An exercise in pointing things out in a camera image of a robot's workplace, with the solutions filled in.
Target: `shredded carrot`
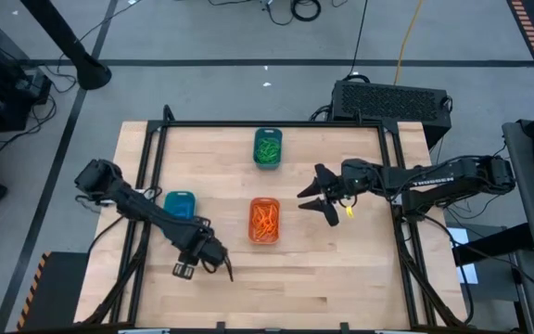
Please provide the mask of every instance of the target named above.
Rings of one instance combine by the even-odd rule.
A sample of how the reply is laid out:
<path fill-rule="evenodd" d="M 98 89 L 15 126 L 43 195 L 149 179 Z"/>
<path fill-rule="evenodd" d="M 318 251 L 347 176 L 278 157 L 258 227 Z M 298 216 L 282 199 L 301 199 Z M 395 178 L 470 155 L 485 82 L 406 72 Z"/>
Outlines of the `shredded carrot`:
<path fill-rule="evenodd" d="M 274 204 L 257 204 L 252 208 L 252 225 L 257 241 L 269 242 L 278 238 L 277 207 Z"/>

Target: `concrete floor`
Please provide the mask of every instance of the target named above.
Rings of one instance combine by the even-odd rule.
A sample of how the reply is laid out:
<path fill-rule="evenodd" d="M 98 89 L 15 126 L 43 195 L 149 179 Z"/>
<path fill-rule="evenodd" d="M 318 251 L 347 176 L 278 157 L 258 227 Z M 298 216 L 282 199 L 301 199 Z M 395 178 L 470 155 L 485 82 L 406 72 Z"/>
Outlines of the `concrete floor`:
<path fill-rule="evenodd" d="M 379 59 L 396 59 L 416 3 L 370 0 L 358 59 L 372 60 L 373 65 L 384 65 Z M 54 4 L 78 36 L 101 21 L 108 6 L 118 11 L 129 5 L 126 0 Z M 349 70 L 342 59 L 353 56 L 362 6 L 363 1 L 350 0 L 333 8 L 323 1 L 316 21 L 279 27 L 258 1 L 211 6 L 202 0 L 142 0 L 115 18 L 107 35 L 96 31 L 85 38 L 89 51 L 96 40 L 103 42 L 96 57 L 124 60 L 122 66 L 111 67 L 112 81 L 87 93 L 76 87 L 64 95 L 53 94 L 56 118 L 38 135 L 23 137 L 0 153 L 0 182 L 9 187 L 0 202 L 0 307 L 4 299 L 9 306 L 9 312 L 0 313 L 0 330 L 15 327 L 43 252 L 87 250 L 97 215 L 73 201 L 73 179 L 90 159 L 112 157 L 123 121 L 157 119 L 164 104 L 179 120 L 307 120 L 328 102 L 335 80 Z M 289 17 L 286 0 L 275 0 L 273 15 L 279 21 Z M 0 27 L 31 58 L 60 55 L 19 0 L 0 1 Z M 444 138 L 441 161 L 468 153 L 491 154 L 502 147 L 502 123 L 534 118 L 533 57 L 505 0 L 426 0 L 405 58 L 438 62 L 429 67 L 407 62 L 400 84 L 446 89 L 454 99 L 453 127 Z M 134 66 L 134 59 L 151 61 Z M 195 66 L 154 61 L 187 59 L 207 61 Z M 220 66 L 213 61 L 217 59 L 256 61 Z M 296 61 L 286 65 L 286 59 Z M 311 66 L 311 59 L 333 60 Z M 489 66 L 486 60 L 500 61 Z M 71 67 L 61 70 L 72 73 Z M 395 69 L 387 65 L 355 70 L 374 83 L 391 84 Z M 59 143 L 64 131 L 70 134 L 73 122 L 65 150 Z M 433 161 L 436 154 L 432 152 Z M 42 198 L 43 192 L 51 194 L 50 201 Z M 487 199 L 471 199 L 473 211 Z M 36 211 L 39 201 L 45 212 Z M 41 213 L 40 233 L 32 234 L 33 251 L 22 252 L 33 217 Z M 493 201 L 472 223 L 517 225 L 524 219 L 514 191 Z M 21 253 L 27 257 L 19 262 Z M 14 274 L 15 268 L 25 270 Z M 8 290 L 10 279 L 18 281 L 18 291 Z M 514 314 L 502 316 L 499 306 L 483 304 L 478 309 L 475 323 L 480 326 L 509 329 L 515 324 Z"/>

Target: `orange object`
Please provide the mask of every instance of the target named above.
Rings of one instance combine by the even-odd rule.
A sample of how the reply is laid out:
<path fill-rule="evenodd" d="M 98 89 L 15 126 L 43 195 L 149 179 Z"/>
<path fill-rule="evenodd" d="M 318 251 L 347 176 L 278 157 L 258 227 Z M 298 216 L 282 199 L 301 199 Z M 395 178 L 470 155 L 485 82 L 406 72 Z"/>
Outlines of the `orange object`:
<path fill-rule="evenodd" d="M 257 198 L 250 202 L 248 238 L 261 245 L 273 244 L 279 239 L 279 202 L 277 199 Z"/>

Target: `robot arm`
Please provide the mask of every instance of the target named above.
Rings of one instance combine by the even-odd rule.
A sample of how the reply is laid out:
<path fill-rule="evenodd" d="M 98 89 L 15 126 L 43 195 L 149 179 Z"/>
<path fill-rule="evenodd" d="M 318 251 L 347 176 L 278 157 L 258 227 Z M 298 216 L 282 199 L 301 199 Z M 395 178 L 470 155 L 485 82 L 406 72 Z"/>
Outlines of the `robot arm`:
<path fill-rule="evenodd" d="M 503 195 L 515 188 L 510 162 L 500 157 L 465 156 L 439 165 L 412 169 L 383 167 L 360 159 L 341 163 L 341 175 L 335 175 L 322 164 L 314 166 L 316 177 L 299 198 L 324 195 L 300 204 L 301 209 L 323 212 L 331 226 L 339 223 L 333 204 L 345 207 L 343 200 L 364 192 L 385 197 L 400 204 L 405 215 L 426 213 L 432 206 L 446 206 L 478 193 Z M 428 191 L 410 190 L 414 186 L 440 185 Z"/>
<path fill-rule="evenodd" d="M 230 267 L 228 249 L 214 236 L 210 220 L 202 217 L 186 220 L 171 216 L 133 190 L 122 179 L 121 169 L 114 163 L 90 161 L 75 179 L 75 185 L 91 200 L 113 200 L 117 203 L 117 211 L 126 218 L 150 222 L 159 227 L 172 245 L 181 251 L 173 275 L 190 279 L 199 260 L 204 266 L 208 263 L 214 269 L 223 263 Z"/>

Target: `yellow and black warning tape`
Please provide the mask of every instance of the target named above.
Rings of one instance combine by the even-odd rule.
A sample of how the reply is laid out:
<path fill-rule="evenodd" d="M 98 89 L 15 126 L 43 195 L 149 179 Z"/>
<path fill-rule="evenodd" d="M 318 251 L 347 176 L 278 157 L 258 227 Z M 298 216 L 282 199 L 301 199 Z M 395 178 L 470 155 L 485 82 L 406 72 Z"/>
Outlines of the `yellow and black warning tape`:
<path fill-rule="evenodd" d="M 48 251 L 41 256 L 41 261 L 38 263 L 38 268 L 36 268 L 36 274 L 34 274 L 34 279 L 32 280 L 32 285 L 30 286 L 30 291 L 28 291 L 28 297 L 26 297 L 26 302 L 24 302 L 24 307 L 22 307 L 22 312 L 19 315 L 18 323 L 16 324 L 16 329 L 21 331 L 26 322 L 26 317 L 28 316 L 28 311 L 30 311 L 30 305 L 32 305 L 32 300 L 34 299 L 34 294 L 36 293 L 36 287 L 38 287 L 38 282 L 41 280 L 41 275 L 45 269 L 46 260 L 48 259 L 51 252 Z"/>
<path fill-rule="evenodd" d="M 527 39 L 530 42 L 530 45 L 533 48 L 533 52 L 534 52 L 534 27 L 533 27 L 533 23 L 528 18 L 527 11 L 525 10 L 525 7 L 523 6 L 523 3 L 521 1 L 512 0 L 512 6 L 515 9 L 516 15 L 518 16 L 518 20 L 520 21 L 520 24 L 523 26 L 523 30 L 525 31 L 525 35 L 527 36 Z"/>

